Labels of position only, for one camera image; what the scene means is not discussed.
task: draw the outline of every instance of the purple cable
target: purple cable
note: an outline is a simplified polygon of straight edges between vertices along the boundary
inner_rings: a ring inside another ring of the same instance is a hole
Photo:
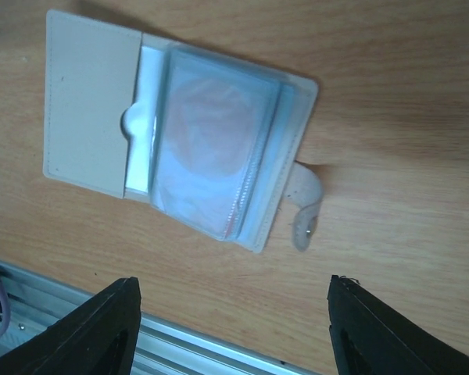
[[[0,326],[0,337],[7,331],[10,324],[10,303],[7,292],[0,282],[0,305],[2,306],[2,325]]]

